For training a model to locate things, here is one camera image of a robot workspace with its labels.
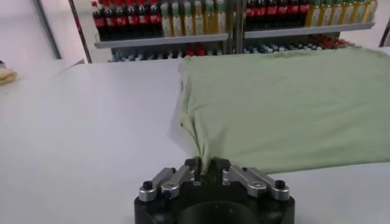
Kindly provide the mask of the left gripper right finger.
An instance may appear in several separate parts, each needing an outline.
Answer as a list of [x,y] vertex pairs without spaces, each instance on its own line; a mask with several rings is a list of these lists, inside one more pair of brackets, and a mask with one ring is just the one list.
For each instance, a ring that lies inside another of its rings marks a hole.
[[277,201],[289,200],[289,187],[283,180],[274,180],[254,167],[232,165],[224,158],[214,157],[213,164],[220,170],[223,185],[239,182],[251,197],[260,198],[268,194]]

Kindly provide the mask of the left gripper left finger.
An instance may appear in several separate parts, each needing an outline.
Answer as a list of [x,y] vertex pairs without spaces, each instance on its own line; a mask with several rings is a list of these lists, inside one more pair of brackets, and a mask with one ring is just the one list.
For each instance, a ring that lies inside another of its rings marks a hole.
[[158,197],[171,200],[180,194],[184,182],[197,182],[200,178],[201,158],[195,156],[186,159],[179,169],[163,168],[151,180],[144,181],[138,191],[138,199],[142,202],[152,202]]

